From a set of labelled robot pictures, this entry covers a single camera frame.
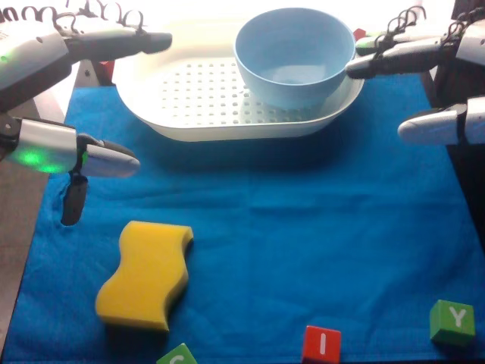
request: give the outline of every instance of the blue cloth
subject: blue cloth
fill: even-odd
[[[5,363],[153,364],[182,342],[199,364],[298,363],[306,325],[340,330],[342,361],[485,356],[485,260],[451,162],[396,135],[428,107],[417,77],[376,79],[311,136],[181,143],[115,89],[77,90],[68,123],[131,148],[142,168],[92,178],[73,227],[60,222],[67,176],[51,177]],[[194,230],[168,339],[106,330],[95,315],[131,220]],[[473,348],[430,342],[438,299],[474,305]]]

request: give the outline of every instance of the blue bowl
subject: blue bowl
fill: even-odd
[[[352,31],[322,11],[283,8],[252,18],[234,46],[239,72],[261,101],[279,108],[322,103],[355,54]]]

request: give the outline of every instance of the white letter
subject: white letter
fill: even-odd
[[[175,356],[169,364],[176,364],[177,362],[182,362],[183,361],[183,356],[177,355]]]
[[[320,336],[320,354],[325,355],[325,349],[327,345],[327,335],[322,333]]]
[[[460,313],[456,313],[454,307],[449,307],[449,310],[452,312],[453,317],[455,318],[456,321],[456,327],[460,328],[462,326],[462,319],[463,316],[465,316],[465,313],[467,313],[466,309],[462,309]]]

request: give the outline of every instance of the perforated tray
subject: perforated tray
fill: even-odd
[[[172,47],[116,62],[114,82],[125,105],[167,137],[232,140],[297,137],[315,132],[344,112],[363,81],[346,78],[322,105],[283,110],[256,99],[244,84],[233,55],[243,20],[170,24]]]

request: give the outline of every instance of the wavy sponge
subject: wavy sponge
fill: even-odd
[[[101,320],[168,331],[168,311],[189,281],[192,239],[187,226],[131,221],[120,236],[120,266],[96,298]]]

